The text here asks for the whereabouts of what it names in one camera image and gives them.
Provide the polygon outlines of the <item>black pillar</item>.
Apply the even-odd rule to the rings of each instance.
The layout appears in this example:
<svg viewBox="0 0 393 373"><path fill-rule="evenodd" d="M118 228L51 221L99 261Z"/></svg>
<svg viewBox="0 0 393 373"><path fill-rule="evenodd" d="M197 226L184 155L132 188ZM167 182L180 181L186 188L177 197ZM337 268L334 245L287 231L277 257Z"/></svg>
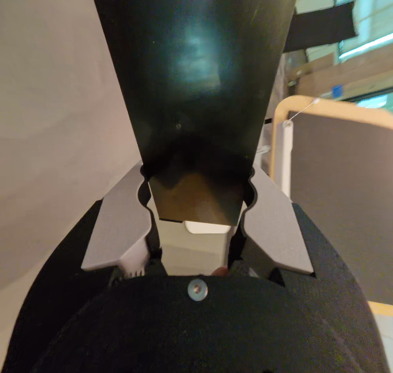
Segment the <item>black pillar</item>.
<svg viewBox="0 0 393 373"><path fill-rule="evenodd" d="M356 37L354 7L355 1L350 1L293 15L283 53L335 44Z"/></svg>

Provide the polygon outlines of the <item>brown cardboard box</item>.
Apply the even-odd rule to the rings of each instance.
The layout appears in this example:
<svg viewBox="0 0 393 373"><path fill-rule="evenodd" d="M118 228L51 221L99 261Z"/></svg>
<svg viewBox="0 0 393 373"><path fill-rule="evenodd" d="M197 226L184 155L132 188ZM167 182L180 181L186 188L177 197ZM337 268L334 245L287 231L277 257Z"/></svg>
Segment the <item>brown cardboard box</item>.
<svg viewBox="0 0 393 373"><path fill-rule="evenodd" d="M377 47L338 62L329 53L292 67L288 94L345 100L392 89L393 45Z"/></svg>

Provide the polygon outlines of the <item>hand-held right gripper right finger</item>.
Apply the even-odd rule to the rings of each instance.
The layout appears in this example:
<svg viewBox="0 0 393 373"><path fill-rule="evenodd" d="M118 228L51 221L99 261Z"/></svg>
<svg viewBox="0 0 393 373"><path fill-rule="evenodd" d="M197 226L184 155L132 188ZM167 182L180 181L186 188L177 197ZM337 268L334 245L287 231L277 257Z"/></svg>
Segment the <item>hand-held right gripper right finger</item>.
<svg viewBox="0 0 393 373"><path fill-rule="evenodd" d="M240 257L253 275L284 269L303 275L314 272L292 201L259 167L248 179L250 198L239 223L245 237Z"/></svg>

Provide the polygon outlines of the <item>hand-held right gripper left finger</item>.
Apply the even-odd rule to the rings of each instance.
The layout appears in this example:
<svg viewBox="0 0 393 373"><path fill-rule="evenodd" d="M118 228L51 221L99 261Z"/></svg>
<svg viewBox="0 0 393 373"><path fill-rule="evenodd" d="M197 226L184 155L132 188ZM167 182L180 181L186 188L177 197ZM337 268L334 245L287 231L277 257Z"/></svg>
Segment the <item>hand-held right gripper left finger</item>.
<svg viewBox="0 0 393 373"><path fill-rule="evenodd" d="M82 270L118 267L144 272L150 258L147 235L152 222L143 198L145 177L136 163L104 196L82 261Z"/></svg>

